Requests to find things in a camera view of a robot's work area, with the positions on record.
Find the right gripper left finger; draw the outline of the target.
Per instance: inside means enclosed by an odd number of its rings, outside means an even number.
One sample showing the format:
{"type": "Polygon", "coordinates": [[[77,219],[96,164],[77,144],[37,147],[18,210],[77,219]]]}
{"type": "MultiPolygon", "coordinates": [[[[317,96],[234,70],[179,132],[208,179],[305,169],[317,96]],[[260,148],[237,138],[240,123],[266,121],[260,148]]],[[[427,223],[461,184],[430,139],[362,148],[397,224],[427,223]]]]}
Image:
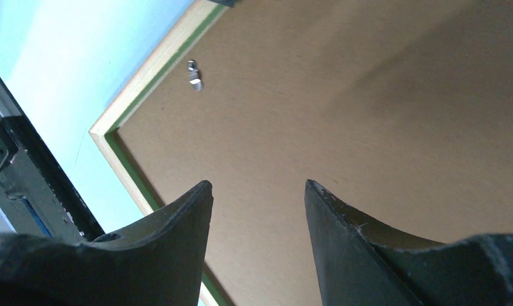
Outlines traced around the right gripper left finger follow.
{"type": "Polygon", "coordinates": [[[203,180],[92,242],[0,233],[0,305],[196,305],[212,205],[203,180]]]}

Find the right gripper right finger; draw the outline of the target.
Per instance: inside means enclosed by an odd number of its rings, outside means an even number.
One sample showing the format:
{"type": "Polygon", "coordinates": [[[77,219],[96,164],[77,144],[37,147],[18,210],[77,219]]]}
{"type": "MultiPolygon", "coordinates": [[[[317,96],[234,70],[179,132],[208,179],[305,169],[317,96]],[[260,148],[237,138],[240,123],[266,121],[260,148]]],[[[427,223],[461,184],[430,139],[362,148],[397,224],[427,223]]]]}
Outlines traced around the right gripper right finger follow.
{"type": "Polygon", "coordinates": [[[304,204],[324,305],[513,305],[513,233],[449,244],[345,203],[315,180],[304,204]]]}

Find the brown backing board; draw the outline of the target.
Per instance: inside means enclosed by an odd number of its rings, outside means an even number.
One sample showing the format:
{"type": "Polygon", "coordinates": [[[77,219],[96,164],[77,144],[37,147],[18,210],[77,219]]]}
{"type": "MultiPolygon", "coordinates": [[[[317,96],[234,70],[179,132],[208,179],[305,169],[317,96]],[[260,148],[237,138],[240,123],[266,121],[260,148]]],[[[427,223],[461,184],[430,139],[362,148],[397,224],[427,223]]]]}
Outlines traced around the brown backing board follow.
{"type": "Polygon", "coordinates": [[[320,305],[313,179],[419,237],[513,232],[513,1],[241,1],[118,130],[169,203],[213,186],[236,305],[320,305]]]}

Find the wooden picture frame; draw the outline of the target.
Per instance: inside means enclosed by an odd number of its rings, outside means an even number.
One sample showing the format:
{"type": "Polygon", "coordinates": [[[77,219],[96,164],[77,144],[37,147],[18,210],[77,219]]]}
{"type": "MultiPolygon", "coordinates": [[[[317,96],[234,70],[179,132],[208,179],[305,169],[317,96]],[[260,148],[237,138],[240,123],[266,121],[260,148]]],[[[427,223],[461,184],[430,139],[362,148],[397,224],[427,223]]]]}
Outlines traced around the wooden picture frame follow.
{"type": "Polygon", "coordinates": [[[119,128],[133,115],[163,79],[178,65],[195,43],[209,30],[227,9],[226,4],[213,1],[194,1],[165,35],[151,55],[131,77],[124,89],[115,97],[91,127],[89,134],[103,157],[125,187],[144,218],[124,227],[121,231],[99,237],[101,243],[127,242],[136,230],[146,230],[144,241],[158,241],[170,232],[184,230],[172,242],[172,248],[158,259],[172,265],[152,280],[148,290],[159,293],[198,292],[185,305],[229,305],[226,294],[221,293],[204,263],[212,212],[212,185],[199,182],[171,204],[163,203],[151,183],[140,173],[128,149],[118,137],[119,128]],[[173,278],[173,289],[159,281],[173,278]]]}

